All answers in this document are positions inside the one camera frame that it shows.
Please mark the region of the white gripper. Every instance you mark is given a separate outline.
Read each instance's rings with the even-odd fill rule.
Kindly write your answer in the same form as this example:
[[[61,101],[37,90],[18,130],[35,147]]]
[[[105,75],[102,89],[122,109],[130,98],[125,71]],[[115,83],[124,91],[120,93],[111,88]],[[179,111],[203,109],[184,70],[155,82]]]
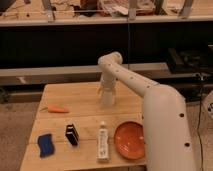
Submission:
[[[116,92],[115,86],[116,86],[115,78],[108,79],[104,75],[102,75],[100,78],[100,87],[98,89],[98,93],[110,92],[114,94]]]

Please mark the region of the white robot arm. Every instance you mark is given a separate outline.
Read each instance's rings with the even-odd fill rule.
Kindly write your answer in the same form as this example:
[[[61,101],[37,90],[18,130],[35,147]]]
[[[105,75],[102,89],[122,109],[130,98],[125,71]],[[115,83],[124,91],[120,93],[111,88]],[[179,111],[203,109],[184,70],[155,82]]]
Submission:
[[[122,56],[101,56],[98,65],[101,104],[115,104],[116,80],[143,98],[142,115],[148,171],[198,171],[186,114],[185,98],[173,87],[160,84],[122,66]]]

